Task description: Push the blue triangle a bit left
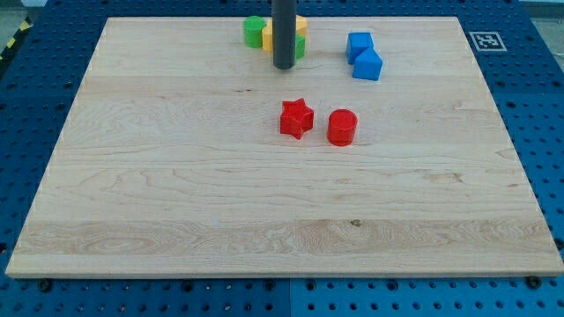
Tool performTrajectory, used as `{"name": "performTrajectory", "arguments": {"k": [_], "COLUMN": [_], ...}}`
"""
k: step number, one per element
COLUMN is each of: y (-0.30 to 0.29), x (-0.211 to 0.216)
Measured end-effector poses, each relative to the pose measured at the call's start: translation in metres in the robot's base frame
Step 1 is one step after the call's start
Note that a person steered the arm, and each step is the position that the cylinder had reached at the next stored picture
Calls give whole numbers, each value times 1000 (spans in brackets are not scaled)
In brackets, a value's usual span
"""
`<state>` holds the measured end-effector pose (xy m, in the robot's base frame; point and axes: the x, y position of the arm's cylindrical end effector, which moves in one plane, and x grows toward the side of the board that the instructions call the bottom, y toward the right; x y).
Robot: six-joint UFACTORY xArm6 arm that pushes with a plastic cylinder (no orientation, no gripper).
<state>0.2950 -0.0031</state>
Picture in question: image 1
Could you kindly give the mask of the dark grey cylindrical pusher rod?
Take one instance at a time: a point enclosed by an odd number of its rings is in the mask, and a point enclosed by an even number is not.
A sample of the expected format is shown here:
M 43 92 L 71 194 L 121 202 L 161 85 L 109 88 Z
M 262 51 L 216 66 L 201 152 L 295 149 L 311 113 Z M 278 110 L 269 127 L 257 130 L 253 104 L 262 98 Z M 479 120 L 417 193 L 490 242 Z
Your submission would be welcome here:
M 295 64 L 296 2 L 272 0 L 273 65 L 290 70 Z

